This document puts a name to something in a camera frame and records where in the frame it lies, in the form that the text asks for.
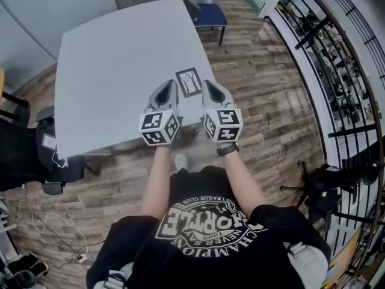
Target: wooden floor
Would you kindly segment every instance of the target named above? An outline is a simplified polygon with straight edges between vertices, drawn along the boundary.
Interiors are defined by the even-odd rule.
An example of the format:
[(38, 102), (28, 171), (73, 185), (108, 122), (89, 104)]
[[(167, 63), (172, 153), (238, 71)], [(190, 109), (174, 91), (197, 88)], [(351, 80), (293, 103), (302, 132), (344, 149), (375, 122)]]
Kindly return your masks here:
[[(274, 28), (257, 19), (241, 0), (216, 1), (229, 21), (222, 47), (218, 47), (219, 31), (199, 33), (217, 81), (232, 92), (242, 108), (242, 158), (272, 204), (292, 205), (298, 200), (297, 194), (281, 193), (279, 186), (301, 184), (297, 161), (304, 160), (310, 168), (316, 168), (324, 160), (306, 91)], [(30, 101), (33, 120), (38, 110), (54, 104), (54, 90), (52, 69), (24, 86), (17, 95)], [(204, 131), (183, 138), (173, 152), (185, 153), (193, 170), (221, 164), (215, 145)], [(30, 184), (28, 200), (41, 218), (47, 213), (58, 213), (77, 226), (89, 244), (98, 243), (106, 237), (113, 222), (138, 212), (152, 155), (153, 149), (142, 147), (106, 158), (99, 178), (86, 172), (82, 181), (68, 185), (58, 197), (45, 195), (39, 185)], [(15, 216), (25, 190), (10, 190), (6, 195)], [(84, 245), (81, 235), (57, 217), (49, 216), (47, 224), (75, 250)], [(24, 203), (18, 225), (11, 235), (19, 250), (31, 250), (49, 261), (51, 270), (42, 283), (48, 288), (85, 287), (85, 273), (101, 245), (90, 246), (89, 260), (84, 264), (74, 262), (58, 270), (54, 265), (69, 261), (70, 249), (50, 231), (38, 233)]]

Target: white cable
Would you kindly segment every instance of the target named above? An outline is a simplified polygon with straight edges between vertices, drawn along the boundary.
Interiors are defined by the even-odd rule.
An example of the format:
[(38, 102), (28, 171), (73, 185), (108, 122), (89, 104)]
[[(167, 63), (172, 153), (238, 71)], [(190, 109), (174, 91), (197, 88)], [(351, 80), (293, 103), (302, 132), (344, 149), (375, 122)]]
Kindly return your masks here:
[(46, 222), (47, 222), (48, 216), (50, 216), (50, 215), (56, 215), (56, 216), (60, 217), (62, 220), (64, 220), (70, 227), (72, 227), (73, 229), (75, 229), (76, 231), (78, 231), (78, 232), (83, 236), (84, 241), (85, 241), (85, 246), (86, 246), (86, 251), (85, 251), (85, 254), (84, 254), (84, 255), (87, 256), (87, 254), (88, 254), (88, 243), (87, 243), (87, 239), (85, 238), (85, 235), (84, 235), (83, 232), (81, 232), (78, 228), (76, 228), (75, 226), (72, 226), (66, 219), (64, 219), (63, 217), (61, 217), (59, 214), (56, 214), (56, 213), (48, 213), (48, 214), (46, 215), (45, 219), (44, 219), (44, 222), (43, 222), (43, 224), (44, 224), (43, 230), (40, 231), (40, 230), (38, 229), (38, 227), (36, 226), (36, 224), (35, 224), (35, 220), (34, 220), (34, 210), (32, 209), (31, 204), (28, 202), (28, 200), (22, 199), (22, 200), (20, 200), (20, 202), (19, 202), (19, 209), (18, 209), (18, 211), (17, 211), (17, 219), (14, 219), (14, 218), (10, 215), (10, 217), (11, 217), (16, 223), (17, 223), (17, 221), (19, 220), (19, 217), (20, 217), (20, 207), (21, 207), (21, 204), (22, 204), (23, 201), (25, 201), (25, 202), (29, 205), (29, 208), (31, 209), (31, 214), (32, 214), (32, 224), (35, 226), (36, 230), (37, 230), (39, 233), (41, 233), (41, 234), (44, 233), (44, 231), (45, 231), (45, 229), (46, 229)]

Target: black wristband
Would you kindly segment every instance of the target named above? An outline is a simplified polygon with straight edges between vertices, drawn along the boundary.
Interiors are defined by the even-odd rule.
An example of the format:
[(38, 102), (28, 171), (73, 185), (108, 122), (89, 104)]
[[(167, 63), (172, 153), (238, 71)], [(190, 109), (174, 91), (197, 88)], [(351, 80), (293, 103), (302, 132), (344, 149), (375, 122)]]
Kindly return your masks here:
[(223, 156), (230, 154), (231, 152), (234, 152), (234, 151), (239, 151), (239, 147), (235, 142), (233, 142), (232, 144), (230, 144), (229, 146), (227, 146), (225, 148), (218, 148), (217, 149), (217, 153), (220, 157), (223, 157)]

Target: black railing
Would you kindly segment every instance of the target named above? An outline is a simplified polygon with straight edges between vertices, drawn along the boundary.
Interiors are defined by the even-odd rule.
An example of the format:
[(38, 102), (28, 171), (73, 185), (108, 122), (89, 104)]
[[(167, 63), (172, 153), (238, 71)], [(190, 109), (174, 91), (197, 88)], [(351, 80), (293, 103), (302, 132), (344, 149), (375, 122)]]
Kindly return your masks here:
[(362, 41), (370, 52), (374, 64), (378, 70), (378, 76), (385, 89), (385, 53), (376, 38), (372, 28), (369, 26), (361, 12), (351, 2), (351, 0), (335, 0), (345, 15), (350, 19), (357, 32), (360, 34)]
[[(328, 137), (335, 139), (340, 168), (348, 170), (374, 162), (382, 166), (384, 154), (379, 110), (358, 55), (323, 2), (312, 0), (312, 5), (316, 3), (322, 10), (320, 14), (319, 10), (317, 13), (312, 10), (309, 1), (281, 0), (279, 9), (298, 40), (295, 49), (305, 53), (317, 73), (334, 129)], [(374, 144), (379, 152), (373, 153)], [(360, 182), (351, 190), (340, 191), (341, 201), (334, 216), (337, 230), (333, 236), (327, 234), (326, 239), (333, 245), (335, 255), (350, 240), (348, 232), (361, 230), (361, 247), (357, 248), (359, 251), (352, 260), (352, 266), (355, 266), (352, 275), (357, 276), (377, 228), (383, 171), (376, 184), (365, 186)]]

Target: white table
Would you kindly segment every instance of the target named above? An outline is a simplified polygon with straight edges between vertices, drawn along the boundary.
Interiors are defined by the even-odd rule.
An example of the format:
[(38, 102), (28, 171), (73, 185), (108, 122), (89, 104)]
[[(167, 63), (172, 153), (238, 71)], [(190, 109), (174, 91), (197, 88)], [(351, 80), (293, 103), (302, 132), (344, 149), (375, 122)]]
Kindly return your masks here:
[[(136, 5), (65, 33), (55, 86), (59, 157), (139, 138), (150, 94), (193, 67), (201, 82), (215, 80), (182, 0)], [(202, 94), (185, 99), (179, 87), (178, 108), (183, 125), (199, 122)]]

